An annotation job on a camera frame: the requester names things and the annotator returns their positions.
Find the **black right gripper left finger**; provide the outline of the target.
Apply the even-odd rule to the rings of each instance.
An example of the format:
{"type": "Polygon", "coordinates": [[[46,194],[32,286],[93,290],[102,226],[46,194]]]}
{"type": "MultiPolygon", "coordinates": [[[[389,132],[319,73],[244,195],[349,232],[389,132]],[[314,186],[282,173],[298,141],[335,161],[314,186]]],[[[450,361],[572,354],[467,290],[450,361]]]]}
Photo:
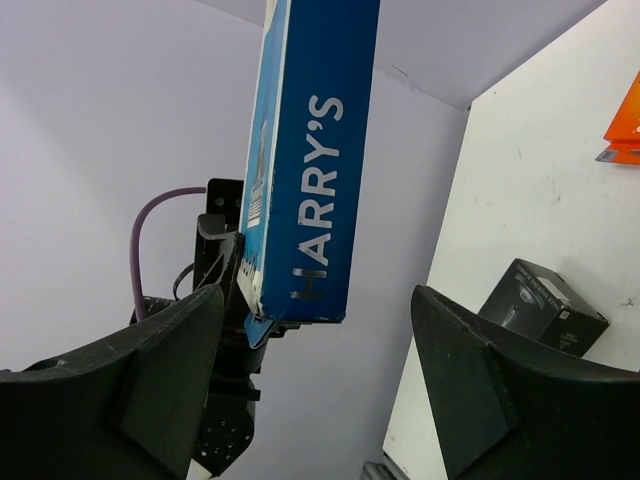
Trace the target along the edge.
{"type": "Polygon", "coordinates": [[[4,479],[184,479],[224,319],[208,286],[76,350],[1,374],[4,479]]]}

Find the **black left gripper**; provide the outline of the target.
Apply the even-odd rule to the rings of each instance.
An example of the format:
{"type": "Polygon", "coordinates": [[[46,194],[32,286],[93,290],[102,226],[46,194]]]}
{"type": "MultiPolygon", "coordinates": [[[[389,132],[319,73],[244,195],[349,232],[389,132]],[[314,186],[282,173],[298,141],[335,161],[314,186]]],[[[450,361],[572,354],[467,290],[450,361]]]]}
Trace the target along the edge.
{"type": "Polygon", "coordinates": [[[206,186],[205,212],[196,223],[193,290],[217,285],[226,310],[244,310],[245,300],[237,284],[244,250],[239,233],[244,182],[211,179],[206,186]]]}

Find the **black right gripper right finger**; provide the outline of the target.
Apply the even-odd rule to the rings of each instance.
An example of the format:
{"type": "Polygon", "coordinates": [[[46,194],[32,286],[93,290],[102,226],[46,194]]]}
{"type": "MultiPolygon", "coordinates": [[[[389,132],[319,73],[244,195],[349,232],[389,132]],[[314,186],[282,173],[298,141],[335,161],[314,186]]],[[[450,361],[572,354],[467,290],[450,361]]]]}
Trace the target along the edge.
{"type": "Polygon", "coordinates": [[[638,478],[638,373],[544,346],[427,286],[411,320],[448,478],[638,478]]]}

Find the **black green razor box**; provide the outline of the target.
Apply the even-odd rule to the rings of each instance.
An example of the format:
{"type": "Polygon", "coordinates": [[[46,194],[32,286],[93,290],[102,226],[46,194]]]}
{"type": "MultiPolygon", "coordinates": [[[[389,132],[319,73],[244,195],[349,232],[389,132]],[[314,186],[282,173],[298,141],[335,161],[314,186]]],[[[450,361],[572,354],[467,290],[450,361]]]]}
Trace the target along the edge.
{"type": "Polygon", "coordinates": [[[478,316],[578,357],[610,325],[555,271],[520,258],[507,268],[478,316]]]}

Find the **blue razor box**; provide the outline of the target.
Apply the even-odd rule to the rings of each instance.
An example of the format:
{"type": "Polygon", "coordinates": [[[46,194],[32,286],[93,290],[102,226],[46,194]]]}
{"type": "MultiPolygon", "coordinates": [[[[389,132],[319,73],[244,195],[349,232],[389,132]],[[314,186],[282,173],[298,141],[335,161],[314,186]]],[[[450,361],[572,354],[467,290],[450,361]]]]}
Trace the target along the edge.
{"type": "Polygon", "coordinates": [[[346,315],[380,5],[266,7],[237,276],[252,348],[346,315]]]}

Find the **orange Gillette razor box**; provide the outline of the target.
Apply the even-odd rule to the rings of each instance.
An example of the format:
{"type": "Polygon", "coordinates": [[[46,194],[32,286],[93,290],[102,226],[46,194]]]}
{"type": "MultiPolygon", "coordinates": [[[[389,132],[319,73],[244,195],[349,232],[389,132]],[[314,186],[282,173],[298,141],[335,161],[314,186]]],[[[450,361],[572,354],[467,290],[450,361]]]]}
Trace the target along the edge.
{"type": "Polygon", "coordinates": [[[639,118],[639,75],[636,75],[603,137],[608,146],[596,157],[597,162],[639,165],[639,118]]]}

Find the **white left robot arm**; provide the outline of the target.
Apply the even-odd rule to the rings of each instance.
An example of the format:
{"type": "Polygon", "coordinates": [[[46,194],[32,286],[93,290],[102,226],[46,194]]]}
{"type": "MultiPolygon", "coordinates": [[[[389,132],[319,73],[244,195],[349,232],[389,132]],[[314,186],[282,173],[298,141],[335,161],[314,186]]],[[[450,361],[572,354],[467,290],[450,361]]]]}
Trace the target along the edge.
{"type": "Polygon", "coordinates": [[[205,212],[196,222],[194,260],[174,281],[172,290],[176,291],[182,279],[192,274],[194,290],[217,285],[224,295],[224,322],[194,452],[194,462],[210,479],[220,477],[249,447],[255,431],[255,407],[261,396],[251,376],[260,372],[265,349],[249,347],[244,329],[249,307],[236,281],[244,247],[244,238],[238,232],[242,193],[243,182],[232,179],[211,179],[204,187],[165,192],[139,212],[129,241],[134,301],[131,321],[135,323],[177,302],[143,295],[140,239],[146,218],[166,200],[206,196],[205,212]]]}

